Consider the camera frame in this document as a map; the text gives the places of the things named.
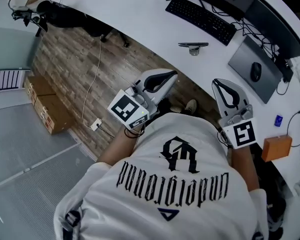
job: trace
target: curved desk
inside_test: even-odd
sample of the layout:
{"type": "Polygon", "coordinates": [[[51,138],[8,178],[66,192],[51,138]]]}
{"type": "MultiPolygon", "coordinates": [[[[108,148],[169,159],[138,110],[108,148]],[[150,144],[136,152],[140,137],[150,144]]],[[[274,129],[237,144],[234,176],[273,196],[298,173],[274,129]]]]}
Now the curved desk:
{"type": "MultiPolygon", "coordinates": [[[[300,38],[300,21],[282,0],[266,0],[290,24],[300,38]]],[[[228,61],[244,40],[242,30],[237,31],[228,46],[187,21],[165,11],[166,0],[62,0],[62,4],[86,13],[123,32],[165,59],[203,90],[214,97],[211,84],[215,78],[227,79],[241,86],[246,92],[258,123],[258,144],[263,147],[264,139],[285,135],[291,116],[300,110],[300,84],[293,76],[284,96],[276,92],[268,104],[264,104],[229,65],[228,61]],[[191,56],[180,42],[208,42],[198,56],[191,56]],[[283,116],[281,127],[275,127],[278,114],[283,116]]],[[[232,17],[224,17],[233,22],[232,17]]],[[[295,59],[300,68],[300,57],[295,59]]],[[[289,127],[293,144],[300,143],[300,114],[289,127]]],[[[300,180],[300,147],[291,148],[287,157],[277,159],[274,165],[279,170],[292,193],[300,180]]]]}

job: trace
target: gray mouse pad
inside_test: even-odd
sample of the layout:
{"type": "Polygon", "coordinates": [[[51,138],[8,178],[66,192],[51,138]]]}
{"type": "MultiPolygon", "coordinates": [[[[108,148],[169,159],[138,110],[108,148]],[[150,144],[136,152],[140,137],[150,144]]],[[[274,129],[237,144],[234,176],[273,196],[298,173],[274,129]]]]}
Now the gray mouse pad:
{"type": "Polygon", "coordinates": [[[283,76],[275,63],[249,36],[244,39],[228,64],[251,86],[265,104],[270,100],[283,76]],[[261,64],[261,76],[257,82],[251,79],[251,68],[254,62],[261,64]]]}

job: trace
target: black keyboard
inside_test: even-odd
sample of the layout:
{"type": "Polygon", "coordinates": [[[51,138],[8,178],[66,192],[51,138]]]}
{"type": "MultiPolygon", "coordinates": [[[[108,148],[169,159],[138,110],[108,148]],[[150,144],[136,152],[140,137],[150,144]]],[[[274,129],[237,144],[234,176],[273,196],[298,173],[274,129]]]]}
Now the black keyboard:
{"type": "Polygon", "coordinates": [[[192,23],[226,46],[237,31],[235,26],[188,0],[171,0],[165,10],[192,23]]]}

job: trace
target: wood-pattern floor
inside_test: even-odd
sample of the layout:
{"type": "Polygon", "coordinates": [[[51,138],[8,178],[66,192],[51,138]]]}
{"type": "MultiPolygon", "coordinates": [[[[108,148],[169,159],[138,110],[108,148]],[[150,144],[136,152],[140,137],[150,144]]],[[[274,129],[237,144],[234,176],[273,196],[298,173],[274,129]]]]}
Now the wood-pattern floor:
{"type": "MultiPolygon", "coordinates": [[[[35,75],[43,75],[76,119],[74,132],[99,157],[112,140],[101,130],[83,125],[82,110],[87,90],[99,63],[100,38],[89,36],[83,29],[60,29],[48,26],[33,61],[35,75]]],[[[101,60],[97,78],[88,94],[84,118],[90,126],[97,118],[102,127],[115,135],[120,123],[107,112],[107,107],[120,89],[125,89],[142,72],[151,69],[177,70],[164,59],[128,37],[129,48],[117,31],[101,43],[101,60]]],[[[190,99],[199,102],[196,116],[213,124],[219,119],[216,102],[198,85],[178,71],[178,80],[169,93],[173,105],[184,107],[190,99]]]]}

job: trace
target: black mouse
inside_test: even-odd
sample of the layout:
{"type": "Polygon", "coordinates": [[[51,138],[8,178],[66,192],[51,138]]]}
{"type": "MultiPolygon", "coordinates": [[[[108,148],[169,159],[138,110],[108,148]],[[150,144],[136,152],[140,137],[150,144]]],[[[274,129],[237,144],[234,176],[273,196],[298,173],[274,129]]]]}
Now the black mouse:
{"type": "Polygon", "coordinates": [[[260,80],[260,77],[261,77],[261,64],[260,63],[258,63],[258,62],[252,63],[250,77],[253,82],[258,82],[260,80]]]}

